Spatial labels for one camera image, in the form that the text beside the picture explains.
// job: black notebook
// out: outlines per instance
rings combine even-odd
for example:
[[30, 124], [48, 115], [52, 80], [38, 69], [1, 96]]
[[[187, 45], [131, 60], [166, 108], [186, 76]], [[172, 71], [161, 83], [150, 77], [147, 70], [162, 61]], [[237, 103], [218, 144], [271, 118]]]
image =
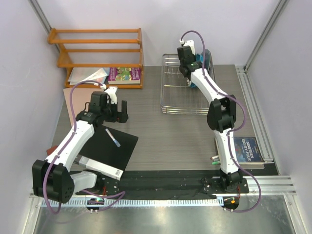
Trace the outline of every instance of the black notebook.
[[[117, 147], [105, 129], [108, 129], [120, 143]], [[75, 163], [90, 170], [99, 171], [111, 178], [120, 180], [132, 152], [137, 144], [138, 137], [101, 126], [85, 143]]]

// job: marker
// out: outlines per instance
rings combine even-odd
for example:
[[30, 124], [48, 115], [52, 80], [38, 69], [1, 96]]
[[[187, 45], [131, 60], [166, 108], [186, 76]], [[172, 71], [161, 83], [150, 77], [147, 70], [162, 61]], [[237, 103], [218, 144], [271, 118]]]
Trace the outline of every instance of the marker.
[[219, 158], [219, 155], [213, 156], [213, 157], [211, 157], [210, 159], [211, 159], [211, 160], [215, 160], [215, 159], [217, 159], [217, 158]]
[[105, 131], [107, 132], [107, 134], [111, 137], [111, 139], [113, 140], [113, 142], [116, 144], [117, 147], [120, 147], [120, 143], [113, 137], [112, 133], [106, 128]]

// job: white cable tray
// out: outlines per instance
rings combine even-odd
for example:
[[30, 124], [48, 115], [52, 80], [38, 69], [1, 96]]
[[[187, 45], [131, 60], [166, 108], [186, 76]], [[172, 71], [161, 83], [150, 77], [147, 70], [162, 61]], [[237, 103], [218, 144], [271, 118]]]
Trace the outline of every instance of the white cable tray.
[[[73, 197], [62, 207], [83, 207], [87, 205], [90, 197]], [[104, 205], [88, 205], [88, 207], [106, 207], [115, 200], [105, 199]], [[59, 206], [56, 201], [50, 201], [52, 207]], [[46, 207], [45, 201], [42, 201], [42, 207]], [[205, 200], [120, 200], [113, 207], [174, 207], [174, 206], [223, 206], [223, 197], [217, 199]]]

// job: purple book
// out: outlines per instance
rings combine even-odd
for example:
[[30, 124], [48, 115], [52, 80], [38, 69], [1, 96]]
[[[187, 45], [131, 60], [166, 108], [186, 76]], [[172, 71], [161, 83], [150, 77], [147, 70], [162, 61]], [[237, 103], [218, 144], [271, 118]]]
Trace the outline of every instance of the purple book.
[[130, 67], [111, 67], [109, 84], [140, 84], [141, 69]]

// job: gray wooden tabletop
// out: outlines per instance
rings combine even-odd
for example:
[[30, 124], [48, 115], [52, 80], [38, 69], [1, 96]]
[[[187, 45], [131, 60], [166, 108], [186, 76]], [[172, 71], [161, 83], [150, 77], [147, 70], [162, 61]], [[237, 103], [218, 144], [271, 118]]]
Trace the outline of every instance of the gray wooden tabletop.
[[[215, 65], [215, 80], [221, 89], [234, 94], [246, 107], [234, 65]], [[104, 125], [138, 136], [136, 148], [126, 170], [201, 170], [216, 169], [210, 157], [216, 155], [215, 136], [205, 115], [163, 114], [160, 107], [161, 67], [146, 67], [142, 90], [119, 89], [118, 100], [127, 100], [129, 120], [125, 124]], [[237, 107], [236, 126], [242, 122]], [[64, 103], [53, 145], [58, 145], [70, 130]], [[253, 137], [247, 116], [245, 127], [235, 136]]]

